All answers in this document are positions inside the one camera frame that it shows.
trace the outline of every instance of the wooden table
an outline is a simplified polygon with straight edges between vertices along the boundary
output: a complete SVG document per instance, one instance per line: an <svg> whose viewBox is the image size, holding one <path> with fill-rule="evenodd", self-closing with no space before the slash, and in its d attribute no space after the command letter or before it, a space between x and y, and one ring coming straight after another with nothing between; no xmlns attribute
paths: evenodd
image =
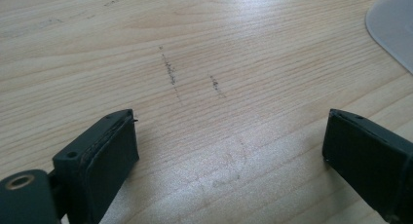
<svg viewBox="0 0 413 224"><path fill-rule="evenodd" d="M141 159L101 223L384 223L320 151L330 108L413 140L374 1L0 0L0 177L132 108Z"/></svg>

